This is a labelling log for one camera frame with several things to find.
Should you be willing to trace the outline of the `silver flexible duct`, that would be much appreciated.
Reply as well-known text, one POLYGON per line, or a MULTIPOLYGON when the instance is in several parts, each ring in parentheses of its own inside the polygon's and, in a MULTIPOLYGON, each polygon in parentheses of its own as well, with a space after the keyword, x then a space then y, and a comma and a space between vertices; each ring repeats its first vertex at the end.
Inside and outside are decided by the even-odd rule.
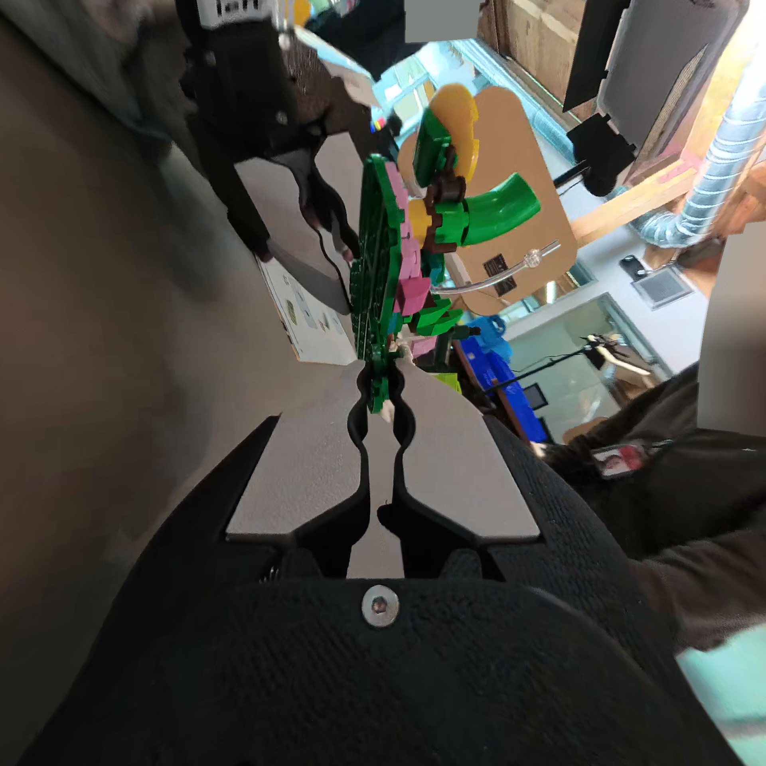
POLYGON ((724 203, 757 155, 765 126, 764 65, 752 61, 734 92, 681 212, 659 208, 639 216, 629 227, 647 244, 682 248, 699 243, 712 229, 724 203))

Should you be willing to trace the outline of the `white floor vent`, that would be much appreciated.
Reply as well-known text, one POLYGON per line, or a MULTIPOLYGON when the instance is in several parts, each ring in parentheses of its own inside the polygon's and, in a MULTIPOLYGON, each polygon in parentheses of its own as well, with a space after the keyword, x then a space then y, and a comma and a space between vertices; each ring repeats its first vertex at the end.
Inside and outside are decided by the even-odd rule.
POLYGON ((633 282, 633 288, 652 311, 663 309, 695 292, 693 284, 682 276, 673 263, 646 272, 633 282))

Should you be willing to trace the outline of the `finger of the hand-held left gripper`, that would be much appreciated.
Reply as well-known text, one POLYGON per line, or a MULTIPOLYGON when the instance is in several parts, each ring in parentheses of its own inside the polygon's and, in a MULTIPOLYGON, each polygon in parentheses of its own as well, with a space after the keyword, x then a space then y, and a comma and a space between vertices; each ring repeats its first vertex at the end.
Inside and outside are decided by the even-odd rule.
POLYGON ((313 297, 348 316, 353 229, 312 153, 254 157, 235 171, 267 229, 268 253, 313 297))
POLYGON ((310 190, 302 212, 319 233, 326 233, 344 263, 359 254, 362 160, 349 132, 331 134, 313 157, 310 190))

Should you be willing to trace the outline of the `blue plastic bin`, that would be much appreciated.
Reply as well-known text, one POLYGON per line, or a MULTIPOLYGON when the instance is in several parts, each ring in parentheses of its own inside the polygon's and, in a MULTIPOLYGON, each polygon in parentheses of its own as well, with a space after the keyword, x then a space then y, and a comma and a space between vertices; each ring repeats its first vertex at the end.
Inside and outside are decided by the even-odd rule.
POLYGON ((537 416, 517 374, 510 367, 512 350, 504 337, 505 322, 498 316, 459 324, 453 349, 478 389, 478 403, 504 422, 527 444, 545 444, 550 434, 537 416))

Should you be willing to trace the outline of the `lego instruction booklet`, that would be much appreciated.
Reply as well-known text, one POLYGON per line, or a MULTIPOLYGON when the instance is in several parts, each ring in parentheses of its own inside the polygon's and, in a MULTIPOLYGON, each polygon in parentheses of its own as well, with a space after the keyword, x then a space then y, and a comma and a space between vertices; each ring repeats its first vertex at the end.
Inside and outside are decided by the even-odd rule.
POLYGON ((256 265, 299 361, 346 366, 356 360, 337 312, 306 292, 275 260, 256 265))

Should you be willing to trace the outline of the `black microphone stand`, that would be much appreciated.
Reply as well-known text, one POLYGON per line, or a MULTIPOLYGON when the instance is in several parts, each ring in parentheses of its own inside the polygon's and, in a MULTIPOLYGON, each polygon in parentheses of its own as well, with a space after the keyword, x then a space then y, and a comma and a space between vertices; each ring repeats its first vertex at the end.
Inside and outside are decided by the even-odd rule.
POLYGON ((533 364, 522 369, 521 372, 513 372, 510 377, 496 381, 486 388, 484 394, 493 395, 507 386, 514 385, 577 357, 586 358, 596 371, 600 371, 605 366, 612 366, 628 372, 629 376, 639 380, 650 378, 654 374, 651 366, 632 347, 622 344, 612 337, 592 334, 581 337, 581 340, 584 341, 584 344, 577 350, 548 356, 544 363, 533 364))

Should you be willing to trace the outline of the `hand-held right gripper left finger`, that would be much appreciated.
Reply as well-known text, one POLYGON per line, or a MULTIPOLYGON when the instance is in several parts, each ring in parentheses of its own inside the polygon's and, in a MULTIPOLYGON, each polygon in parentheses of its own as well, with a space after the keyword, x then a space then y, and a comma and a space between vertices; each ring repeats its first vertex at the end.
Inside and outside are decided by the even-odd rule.
POLYGON ((278 417, 226 527, 228 541, 296 543, 368 493, 366 364, 353 361, 318 399, 278 417))

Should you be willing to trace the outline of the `metal framed glass door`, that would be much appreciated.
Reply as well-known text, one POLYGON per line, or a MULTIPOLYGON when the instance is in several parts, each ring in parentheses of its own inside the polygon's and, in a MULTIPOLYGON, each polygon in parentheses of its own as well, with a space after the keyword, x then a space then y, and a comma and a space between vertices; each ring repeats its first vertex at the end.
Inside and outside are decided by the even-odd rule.
POLYGON ((672 372, 610 296, 599 296, 564 312, 536 329, 509 337, 511 369, 521 372, 544 363, 551 355, 580 348, 581 337, 601 334, 629 345, 653 369, 639 380, 605 366, 596 371, 584 357, 570 359, 521 381, 535 413, 555 443, 565 444, 580 433, 623 410, 636 397, 668 379, 672 372))

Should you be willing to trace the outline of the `person's dark jacket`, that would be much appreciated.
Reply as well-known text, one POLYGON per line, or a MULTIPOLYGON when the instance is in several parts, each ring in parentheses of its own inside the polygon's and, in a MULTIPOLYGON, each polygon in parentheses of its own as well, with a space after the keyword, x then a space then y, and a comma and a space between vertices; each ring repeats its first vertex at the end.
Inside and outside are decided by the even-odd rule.
POLYGON ((699 363, 567 444, 535 450, 604 523, 674 653, 708 651, 765 619, 764 438, 697 425, 699 363), (650 451, 635 474, 602 480, 590 452, 650 451))

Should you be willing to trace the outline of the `green pink yellow lego model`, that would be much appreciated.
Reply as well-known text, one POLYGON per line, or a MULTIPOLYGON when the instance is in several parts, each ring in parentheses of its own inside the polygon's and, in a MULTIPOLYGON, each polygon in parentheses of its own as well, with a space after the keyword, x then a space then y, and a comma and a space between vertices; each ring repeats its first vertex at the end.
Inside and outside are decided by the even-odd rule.
POLYGON ((394 360, 403 345, 414 357, 431 351, 436 340, 458 323, 454 302, 427 294, 426 306, 410 316, 394 311, 401 268, 403 211, 397 206, 386 164, 379 155, 365 160, 361 182, 359 256, 351 266, 351 323, 356 354, 366 363, 367 406, 380 413, 390 400, 394 360))

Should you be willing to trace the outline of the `wooden beam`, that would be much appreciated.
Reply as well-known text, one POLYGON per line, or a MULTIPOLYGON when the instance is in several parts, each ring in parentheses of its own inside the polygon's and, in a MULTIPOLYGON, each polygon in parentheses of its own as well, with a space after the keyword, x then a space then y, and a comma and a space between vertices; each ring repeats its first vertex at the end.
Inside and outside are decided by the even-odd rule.
POLYGON ((694 186, 699 167, 699 162, 683 158, 677 160, 587 215, 573 220, 571 230, 577 248, 580 250, 638 217, 688 194, 694 186))

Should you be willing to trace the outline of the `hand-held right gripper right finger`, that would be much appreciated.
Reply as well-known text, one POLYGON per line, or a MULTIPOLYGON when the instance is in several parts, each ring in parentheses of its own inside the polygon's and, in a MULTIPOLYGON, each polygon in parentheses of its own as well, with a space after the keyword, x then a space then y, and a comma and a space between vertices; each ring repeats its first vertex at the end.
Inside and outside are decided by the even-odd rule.
POLYGON ((483 415, 411 361, 395 362, 395 486, 428 519, 478 546, 540 530, 483 415))

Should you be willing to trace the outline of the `red white badge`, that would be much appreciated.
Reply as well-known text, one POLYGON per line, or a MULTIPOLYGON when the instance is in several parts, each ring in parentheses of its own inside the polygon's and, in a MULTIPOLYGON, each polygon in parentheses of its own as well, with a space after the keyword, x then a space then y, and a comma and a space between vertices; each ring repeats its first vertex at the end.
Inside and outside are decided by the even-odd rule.
POLYGON ((590 458, 602 480, 615 480, 641 470, 650 451, 641 443, 616 444, 592 450, 590 458))

